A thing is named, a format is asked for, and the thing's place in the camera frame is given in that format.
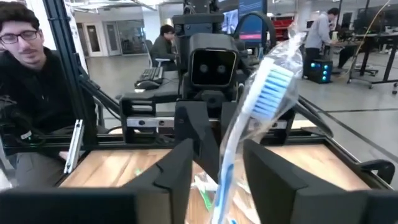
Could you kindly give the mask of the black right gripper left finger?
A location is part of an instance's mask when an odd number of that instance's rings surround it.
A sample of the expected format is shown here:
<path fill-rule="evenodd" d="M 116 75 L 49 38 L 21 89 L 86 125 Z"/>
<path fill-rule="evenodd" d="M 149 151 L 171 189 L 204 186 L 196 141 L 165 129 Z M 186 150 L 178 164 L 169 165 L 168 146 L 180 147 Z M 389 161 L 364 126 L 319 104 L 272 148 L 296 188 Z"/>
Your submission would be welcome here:
<path fill-rule="evenodd" d="M 192 181 L 193 140 L 186 139 L 124 188 L 132 202 L 124 206 L 123 223 L 183 224 Z"/>

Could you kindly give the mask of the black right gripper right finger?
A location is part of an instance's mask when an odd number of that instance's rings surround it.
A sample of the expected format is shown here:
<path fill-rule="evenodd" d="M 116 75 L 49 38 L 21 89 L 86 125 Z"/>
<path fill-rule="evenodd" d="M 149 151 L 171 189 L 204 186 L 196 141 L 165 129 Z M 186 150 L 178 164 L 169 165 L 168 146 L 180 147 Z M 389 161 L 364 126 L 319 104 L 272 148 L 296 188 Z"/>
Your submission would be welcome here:
<path fill-rule="evenodd" d="M 244 142 L 243 158 L 261 223 L 364 223 L 366 192 L 343 190 L 252 140 Z"/>

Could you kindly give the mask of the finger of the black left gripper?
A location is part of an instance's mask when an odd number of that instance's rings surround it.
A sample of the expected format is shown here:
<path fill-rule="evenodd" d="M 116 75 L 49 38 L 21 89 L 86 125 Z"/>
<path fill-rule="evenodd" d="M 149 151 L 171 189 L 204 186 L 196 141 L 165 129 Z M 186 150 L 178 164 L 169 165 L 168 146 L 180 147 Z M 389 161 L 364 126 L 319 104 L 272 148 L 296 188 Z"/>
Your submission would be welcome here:
<path fill-rule="evenodd" d="M 220 129 L 221 129 L 221 137 L 222 137 L 222 145 L 227 146 L 229 137 L 230 137 L 230 130 L 228 129 L 230 122 L 232 121 L 233 124 L 236 120 L 234 117 L 236 108 L 238 104 L 237 102 L 223 102 L 221 115 L 220 115 Z"/>
<path fill-rule="evenodd" d="M 203 101 L 178 101 L 175 105 L 174 135 L 176 141 L 193 140 L 193 160 L 218 181 L 220 150 Z"/>

